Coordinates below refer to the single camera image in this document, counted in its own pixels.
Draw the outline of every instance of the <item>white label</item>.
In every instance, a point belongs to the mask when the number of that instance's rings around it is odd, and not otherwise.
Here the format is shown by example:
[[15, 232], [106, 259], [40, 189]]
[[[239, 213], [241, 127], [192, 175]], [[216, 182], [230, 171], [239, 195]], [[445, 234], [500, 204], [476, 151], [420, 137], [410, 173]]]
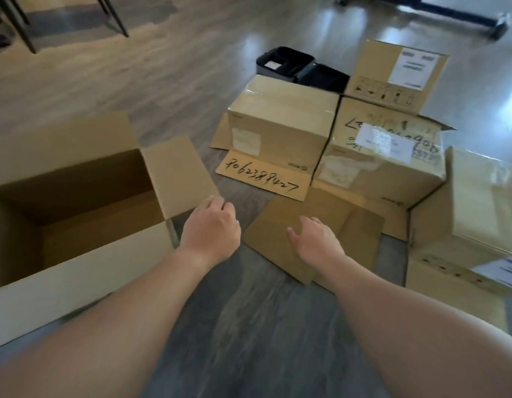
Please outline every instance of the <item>white label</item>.
[[258, 156], [261, 149], [261, 135], [251, 131], [232, 129], [232, 146], [239, 152]]
[[512, 288], [512, 256], [471, 268], [477, 274]]
[[267, 64], [265, 64], [265, 66], [267, 68], [270, 68], [270, 69], [273, 69], [273, 70], [277, 70], [278, 68], [280, 68], [282, 65], [281, 64], [278, 64], [277, 62], [274, 62], [274, 61], [269, 61]]
[[422, 91], [438, 61], [438, 54], [404, 48], [388, 83]]
[[399, 135], [389, 133], [381, 127], [363, 123], [357, 134], [356, 144], [370, 148], [381, 156], [411, 163], [415, 140], [408, 140]]

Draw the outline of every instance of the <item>wooden floor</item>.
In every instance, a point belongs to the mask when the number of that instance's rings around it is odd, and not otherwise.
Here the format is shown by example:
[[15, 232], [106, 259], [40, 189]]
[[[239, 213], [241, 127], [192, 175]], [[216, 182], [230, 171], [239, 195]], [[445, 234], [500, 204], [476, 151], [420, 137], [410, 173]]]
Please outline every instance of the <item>wooden floor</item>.
[[[512, 0], [431, 1], [512, 14]], [[188, 134], [243, 228], [272, 194], [213, 173], [224, 152], [207, 145], [256, 58], [275, 46], [346, 73], [365, 39], [451, 54], [425, 113], [459, 128], [448, 145], [512, 162], [512, 29], [492, 43], [477, 26], [372, 0], [113, 0], [125, 38], [96, 0], [19, 2], [40, 52], [20, 39], [0, 51], [0, 134], [114, 109], [128, 113], [143, 145]], [[405, 256], [403, 242], [384, 237], [377, 272], [401, 283]], [[59, 322], [1, 347], [0, 362]], [[387, 394], [334, 296], [242, 246], [190, 298], [144, 396]]]

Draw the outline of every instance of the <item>bare skin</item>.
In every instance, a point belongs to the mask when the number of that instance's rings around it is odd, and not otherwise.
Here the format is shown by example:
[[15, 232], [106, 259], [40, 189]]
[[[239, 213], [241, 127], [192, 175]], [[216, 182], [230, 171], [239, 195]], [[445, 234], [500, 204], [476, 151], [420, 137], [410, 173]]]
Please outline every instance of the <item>bare skin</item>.
[[[512, 338], [370, 273], [318, 219], [288, 229], [297, 254], [334, 288], [357, 340], [393, 396], [512, 396]], [[205, 200], [180, 247], [0, 370], [0, 397], [125, 397], [144, 388], [187, 298], [239, 247], [230, 203]]]

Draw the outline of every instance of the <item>flattened cardboard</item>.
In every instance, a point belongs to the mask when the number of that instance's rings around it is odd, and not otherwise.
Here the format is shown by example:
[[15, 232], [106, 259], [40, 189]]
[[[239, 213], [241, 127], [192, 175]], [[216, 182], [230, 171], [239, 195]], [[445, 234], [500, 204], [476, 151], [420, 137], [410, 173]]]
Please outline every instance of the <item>flattened cardboard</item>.
[[321, 180], [313, 180], [312, 187], [322, 189], [353, 205], [365, 208], [384, 219], [382, 233], [407, 241], [407, 211], [396, 204], [385, 200], [371, 200], [360, 194], [352, 193], [341, 187], [328, 184]]
[[431, 94], [448, 56], [434, 53], [438, 55], [436, 65], [425, 87], [417, 91], [389, 83], [394, 65], [404, 49], [425, 51], [377, 40], [366, 40], [359, 53], [353, 75], [346, 86], [345, 95], [393, 110], [418, 113]]
[[229, 151], [216, 173], [294, 200], [304, 201], [311, 175], [284, 169], [237, 151]]
[[512, 288], [464, 268], [512, 256], [512, 165], [450, 148], [450, 180], [411, 211], [411, 256], [501, 295]]
[[[369, 128], [383, 137], [373, 137], [366, 147], [359, 137]], [[445, 181], [441, 131], [435, 122], [344, 98], [315, 178], [373, 200], [411, 207]], [[387, 137], [394, 138], [392, 144]], [[395, 142], [409, 145], [395, 148]]]
[[310, 188], [305, 201], [275, 196], [259, 213], [242, 236], [243, 241], [298, 281], [308, 284], [316, 271], [303, 263], [293, 251], [287, 227], [300, 233], [299, 216], [315, 216], [338, 233], [353, 207], [322, 190]]
[[149, 269], [169, 217], [218, 195], [187, 137], [131, 135], [107, 113], [0, 139], [0, 345]]
[[339, 95], [256, 75], [228, 108], [233, 149], [312, 175]]
[[232, 131], [228, 126], [228, 113], [223, 113], [221, 116], [209, 147], [220, 150], [232, 149]]
[[508, 332], [506, 308], [502, 298], [471, 283], [442, 274], [409, 258], [405, 287]]
[[[383, 222], [381, 216], [355, 207], [337, 234], [346, 255], [370, 271], [374, 270]], [[332, 292], [322, 274], [317, 274], [313, 281]]]

